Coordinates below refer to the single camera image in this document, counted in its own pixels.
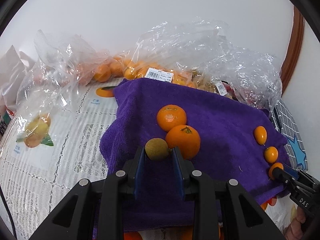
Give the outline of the person's right hand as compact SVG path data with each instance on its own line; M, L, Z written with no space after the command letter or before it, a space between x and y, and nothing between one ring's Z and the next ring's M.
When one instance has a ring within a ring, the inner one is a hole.
M285 231L285 238L287 240L300 240L303 237L302 224L306 221L306 216L301 207L297 207L297 214L292 220L291 224Z

